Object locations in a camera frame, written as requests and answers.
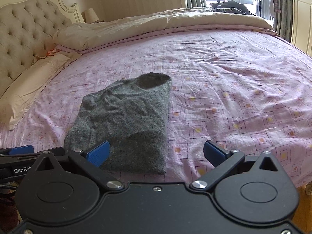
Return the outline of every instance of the white door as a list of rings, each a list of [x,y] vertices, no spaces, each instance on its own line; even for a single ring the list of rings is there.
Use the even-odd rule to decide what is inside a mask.
[[[293,0],[293,31],[291,43],[304,51],[312,54],[312,0]]]

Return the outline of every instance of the folded blanket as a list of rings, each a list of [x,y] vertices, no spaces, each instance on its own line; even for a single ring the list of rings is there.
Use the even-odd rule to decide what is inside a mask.
[[[228,24],[273,30],[272,26],[259,17],[216,13],[207,7],[182,8],[146,16],[123,18],[112,22],[75,23],[58,30],[53,36],[53,42],[78,52],[148,32],[185,26]]]
[[[148,73],[83,97],[64,149],[86,150],[107,140],[110,155],[101,169],[165,174],[171,83],[168,75]]]

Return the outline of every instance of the floor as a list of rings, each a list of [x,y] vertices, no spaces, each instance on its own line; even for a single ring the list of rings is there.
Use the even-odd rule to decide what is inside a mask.
[[[306,195],[305,187],[299,187],[299,207],[294,215],[293,222],[305,233],[312,231],[312,196]]]

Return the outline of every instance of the gray knit garment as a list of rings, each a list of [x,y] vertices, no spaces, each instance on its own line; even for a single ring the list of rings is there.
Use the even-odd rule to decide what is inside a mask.
[[[158,73],[119,80],[86,95],[64,141],[66,152],[110,143],[103,170],[166,173],[166,122],[172,79]]]

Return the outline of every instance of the patterned bedsheet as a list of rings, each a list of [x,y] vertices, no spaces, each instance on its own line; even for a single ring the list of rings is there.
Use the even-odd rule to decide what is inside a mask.
[[[312,180],[312,59],[271,35],[198,30],[152,36],[84,54],[42,91],[0,148],[62,146],[82,97],[150,71],[173,79],[164,176],[113,173],[145,182],[191,182],[212,169],[213,140],[247,155],[271,151],[296,186]]]

